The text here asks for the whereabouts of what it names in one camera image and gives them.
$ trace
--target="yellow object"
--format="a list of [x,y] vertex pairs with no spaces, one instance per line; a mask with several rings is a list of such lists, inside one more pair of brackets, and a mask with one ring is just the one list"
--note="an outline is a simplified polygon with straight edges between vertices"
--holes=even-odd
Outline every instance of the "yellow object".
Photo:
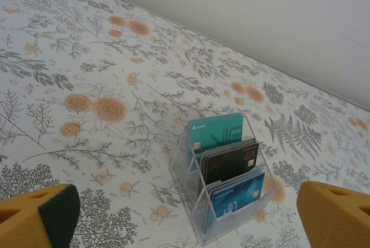
[[370,247],[370,195],[305,182],[297,208],[312,248]]
[[0,247],[68,248],[79,210],[71,184],[0,200]]

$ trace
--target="floral tablecloth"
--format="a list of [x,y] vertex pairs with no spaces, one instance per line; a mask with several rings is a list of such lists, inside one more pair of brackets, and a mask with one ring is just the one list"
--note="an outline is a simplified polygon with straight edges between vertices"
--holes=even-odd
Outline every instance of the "floral tablecloth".
[[242,112],[279,188],[208,247],[309,247],[302,182],[370,192],[369,112],[126,1],[0,0],[0,81],[0,198],[76,185],[73,248],[196,247],[168,164],[205,116]]

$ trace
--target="teal card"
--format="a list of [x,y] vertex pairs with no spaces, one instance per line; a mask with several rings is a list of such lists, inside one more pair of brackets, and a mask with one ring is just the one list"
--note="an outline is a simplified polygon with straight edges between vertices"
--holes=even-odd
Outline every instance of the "teal card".
[[242,140],[243,115],[232,113],[188,122],[189,138],[195,154]]

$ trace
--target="acrylic organizer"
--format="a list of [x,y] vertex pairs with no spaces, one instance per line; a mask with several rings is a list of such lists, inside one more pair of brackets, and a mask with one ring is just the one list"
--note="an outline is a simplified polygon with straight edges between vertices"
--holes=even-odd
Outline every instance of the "acrylic organizer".
[[[243,123],[243,139],[255,138],[248,120]],[[183,205],[188,219],[193,227],[198,243],[202,246],[216,240],[228,232],[238,228],[245,222],[253,219],[267,206],[277,191],[277,188],[270,179],[269,187],[263,187],[261,197],[249,205],[235,211],[229,212],[219,218],[216,218],[210,196],[206,190],[205,182],[195,157],[193,148],[190,145],[188,128],[182,133],[176,154],[170,164],[171,176],[178,183],[179,193],[183,200]],[[259,148],[256,167],[265,172],[265,180],[271,178],[271,173],[267,167],[264,156]],[[198,189],[198,182],[201,180],[201,190]],[[202,226],[205,217],[206,205],[209,205],[210,214],[215,220],[212,226],[203,232]]]

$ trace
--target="yellow plastic piece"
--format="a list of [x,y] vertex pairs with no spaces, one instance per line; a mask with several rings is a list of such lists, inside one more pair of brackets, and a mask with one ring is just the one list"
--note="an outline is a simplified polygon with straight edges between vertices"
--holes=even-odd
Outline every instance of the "yellow plastic piece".
[[305,182],[297,208],[312,248],[370,247],[370,195]]
[[69,185],[60,184],[0,200],[0,247],[53,248],[38,207]]

